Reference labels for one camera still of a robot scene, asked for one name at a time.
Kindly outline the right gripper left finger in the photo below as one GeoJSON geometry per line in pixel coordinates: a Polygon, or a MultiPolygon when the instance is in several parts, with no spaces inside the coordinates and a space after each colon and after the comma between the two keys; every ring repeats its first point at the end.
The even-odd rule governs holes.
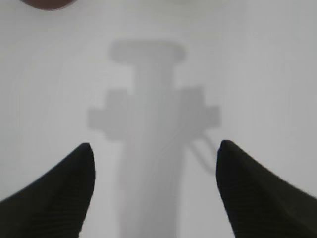
{"type": "Polygon", "coordinates": [[[2,238],[77,238],[95,187],[92,148],[82,143],[43,176],[0,203],[2,238]]]}

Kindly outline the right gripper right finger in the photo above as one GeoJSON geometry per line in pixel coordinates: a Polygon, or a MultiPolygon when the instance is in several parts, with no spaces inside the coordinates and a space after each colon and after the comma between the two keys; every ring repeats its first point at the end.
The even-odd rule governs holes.
{"type": "Polygon", "coordinates": [[[230,140],[217,153],[216,183],[236,238],[315,238],[317,199],[230,140]]]}

